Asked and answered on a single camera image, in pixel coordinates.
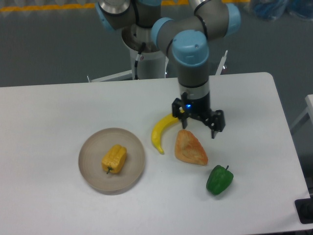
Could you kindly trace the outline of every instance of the plate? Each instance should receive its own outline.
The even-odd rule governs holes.
[[[119,173],[107,174],[102,169],[101,160],[115,144],[126,147],[126,160]],[[97,191],[107,194],[124,192],[134,185],[144,169],[144,148],[140,140],[127,130],[104,129],[86,140],[79,153],[78,165],[85,180]]]

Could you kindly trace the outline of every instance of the cable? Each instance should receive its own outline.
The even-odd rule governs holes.
[[[141,53],[144,51],[145,48],[146,48],[146,43],[142,43],[141,47],[139,48],[138,55],[137,55],[137,57],[135,59],[135,66],[134,66],[134,72],[135,72],[134,79],[135,80],[138,80],[138,74],[137,74],[138,62],[139,62],[139,60],[141,58]]]

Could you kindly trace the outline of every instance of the yellow banana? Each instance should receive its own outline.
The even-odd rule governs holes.
[[[169,114],[162,118],[153,128],[151,133],[151,141],[153,146],[160,152],[160,154],[164,154],[164,150],[161,147],[161,137],[163,131],[169,126],[177,123],[179,119],[177,117],[173,117],[172,114]]]

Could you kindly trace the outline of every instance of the robotic arm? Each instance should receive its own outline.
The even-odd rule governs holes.
[[[194,16],[178,22],[160,19],[161,0],[101,0],[96,9],[106,29],[124,27],[123,40],[138,55],[161,51],[174,62],[181,98],[172,104],[173,116],[181,120],[183,128],[187,126],[187,118],[203,122],[215,138],[224,129],[225,120],[222,110],[210,108],[207,41],[236,32],[241,17],[235,5],[223,4],[221,0],[189,0],[189,3]],[[161,69],[151,64],[141,66],[142,71],[149,71],[141,74],[154,78],[152,74],[161,70],[163,74],[158,73],[158,77],[165,77],[164,66],[165,63]]]
[[[156,46],[175,62],[181,99],[172,104],[173,116],[182,127],[187,118],[203,122],[215,138],[225,127],[222,110],[210,108],[209,48],[207,41],[236,32],[241,23],[238,8],[220,0],[190,0],[194,16],[180,22],[170,18],[159,19],[152,28]]]

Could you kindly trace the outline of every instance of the toy green pepper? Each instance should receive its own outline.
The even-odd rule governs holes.
[[[226,169],[220,165],[217,165],[212,170],[207,182],[206,189],[214,195],[218,195],[223,192],[232,182],[234,175],[228,171],[229,166]]]

